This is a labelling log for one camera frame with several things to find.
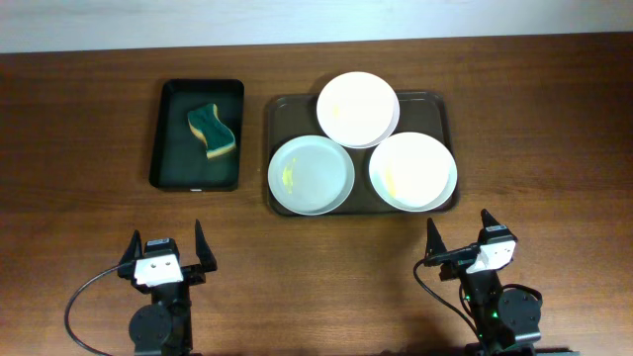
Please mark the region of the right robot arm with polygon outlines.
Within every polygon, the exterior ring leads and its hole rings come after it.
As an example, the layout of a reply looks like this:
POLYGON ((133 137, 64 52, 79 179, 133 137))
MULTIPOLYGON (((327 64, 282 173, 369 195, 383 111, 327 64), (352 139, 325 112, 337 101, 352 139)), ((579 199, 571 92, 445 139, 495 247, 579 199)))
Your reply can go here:
POLYGON ((434 292, 435 300, 464 319, 477 337, 465 346, 467 355, 533 355, 541 339, 539 321, 543 297, 519 284, 502 284, 498 272, 510 264, 518 242, 510 229, 487 210, 476 242, 449 250, 432 219, 426 222, 424 257, 417 266, 440 268, 442 282, 460 282, 457 309, 434 292))

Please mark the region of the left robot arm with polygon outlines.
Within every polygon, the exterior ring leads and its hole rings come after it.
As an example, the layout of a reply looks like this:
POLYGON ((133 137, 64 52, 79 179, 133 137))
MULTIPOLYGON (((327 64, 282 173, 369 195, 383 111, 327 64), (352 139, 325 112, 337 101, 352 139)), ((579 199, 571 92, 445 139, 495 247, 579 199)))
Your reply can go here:
POLYGON ((206 282, 218 269, 202 226, 195 222, 197 264, 182 266, 173 238, 142 242, 138 231, 120 260, 117 274, 151 302, 131 318, 135 355, 186 356, 194 353, 190 288, 206 282))

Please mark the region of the green and yellow sponge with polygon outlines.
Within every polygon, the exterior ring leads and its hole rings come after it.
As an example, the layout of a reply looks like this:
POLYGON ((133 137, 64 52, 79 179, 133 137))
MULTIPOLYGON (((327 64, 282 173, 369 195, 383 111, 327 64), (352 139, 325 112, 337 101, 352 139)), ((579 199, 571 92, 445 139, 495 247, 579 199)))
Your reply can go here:
POLYGON ((233 131, 219 117, 216 104, 208 104, 190 111, 187 122, 191 133, 205 146, 209 160, 225 155, 236 149, 233 131))

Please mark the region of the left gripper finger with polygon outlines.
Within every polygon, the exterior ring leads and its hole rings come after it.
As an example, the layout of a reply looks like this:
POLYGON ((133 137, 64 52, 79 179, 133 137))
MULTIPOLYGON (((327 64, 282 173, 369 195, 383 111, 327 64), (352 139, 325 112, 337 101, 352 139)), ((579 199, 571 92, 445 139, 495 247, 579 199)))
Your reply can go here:
POLYGON ((195 222, 195 243, 196 255, 200 261, 202 269, 205 272, 215 272, 218 269, 217 260, 211 250, 209 243, 206 241, 199 220, 196 220, 195 222))
POLYGON ((130 243, 120 259, 120 265, 131 265, 142 257, 142 242, 140 232, 136 229, 130 243))

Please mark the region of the pale pink plate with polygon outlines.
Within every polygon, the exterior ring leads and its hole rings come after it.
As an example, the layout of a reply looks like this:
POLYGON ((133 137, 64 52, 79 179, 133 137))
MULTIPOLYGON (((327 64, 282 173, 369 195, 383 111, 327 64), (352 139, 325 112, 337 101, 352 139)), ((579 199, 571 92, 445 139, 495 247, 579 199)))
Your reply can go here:
POLYGON ((316 117, 322 131, 349 148, 369 148, 390 136, 400 120, 394 89, 368 72, 340 74, 317 96, 316 117))

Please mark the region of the light grey plate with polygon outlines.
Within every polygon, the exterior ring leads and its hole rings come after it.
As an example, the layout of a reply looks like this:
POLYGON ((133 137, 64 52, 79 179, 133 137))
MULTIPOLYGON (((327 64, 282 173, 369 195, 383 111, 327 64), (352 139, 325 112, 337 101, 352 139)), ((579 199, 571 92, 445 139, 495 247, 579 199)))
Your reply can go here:
POLYGON ((276 150, 267 181, 282 207, 298 215, 318 216, 345 202, 355 183, 355 168, 349 153, 332 139, 302 135, 276 150))

